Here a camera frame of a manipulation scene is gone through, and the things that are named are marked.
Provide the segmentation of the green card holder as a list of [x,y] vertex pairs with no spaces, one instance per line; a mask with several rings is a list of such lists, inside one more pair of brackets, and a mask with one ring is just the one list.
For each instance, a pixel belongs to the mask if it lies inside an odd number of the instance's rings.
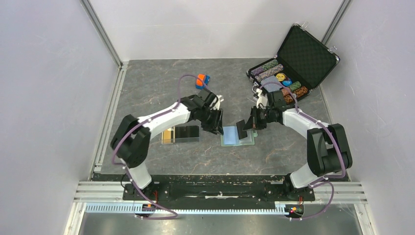
[[225,126],[223,129],[224,134],[220,136],[222,147],[255,145],[254,139],[258,136],[256,131],[249,130],[247,137],[239,139],[236,126]]

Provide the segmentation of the clear tray with cards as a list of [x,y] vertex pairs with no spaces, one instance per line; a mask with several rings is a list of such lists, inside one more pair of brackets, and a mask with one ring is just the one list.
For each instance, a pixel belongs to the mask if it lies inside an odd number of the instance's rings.
[[161,133],[162,144],[199,142],[200,128],[196,125],[174,126]]

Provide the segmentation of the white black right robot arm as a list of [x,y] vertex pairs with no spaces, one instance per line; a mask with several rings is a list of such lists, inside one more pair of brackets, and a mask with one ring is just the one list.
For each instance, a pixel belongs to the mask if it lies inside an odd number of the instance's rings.
[[262,130],[269,123],[278,122],[306,139],[306,163],[283,181],[282,192],[287,199],[297,199],[303,188],[323,179],[346,175],[346,170],[352,166],[352,156],[342,125],[328,124],[307,115],[296,103],[288,104],[282,91],[264,94],[257,88],[254,97],[256,105],[251,108],[244,131]]

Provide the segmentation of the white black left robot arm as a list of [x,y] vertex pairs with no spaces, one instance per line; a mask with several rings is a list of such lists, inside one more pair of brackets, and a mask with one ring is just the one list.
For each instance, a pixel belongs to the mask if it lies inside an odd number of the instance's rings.
[[151,139],[168,128],[193,120],[200,121],[204,131],[222,135],[223,109],[220,104],[223,100],[222,95],[204,88],[198,94],[182,97],[151,115],[127,115],[122,119],[110,146],[126,168],[137,196],[145,200],[154,193],[152,177],[145,165]]

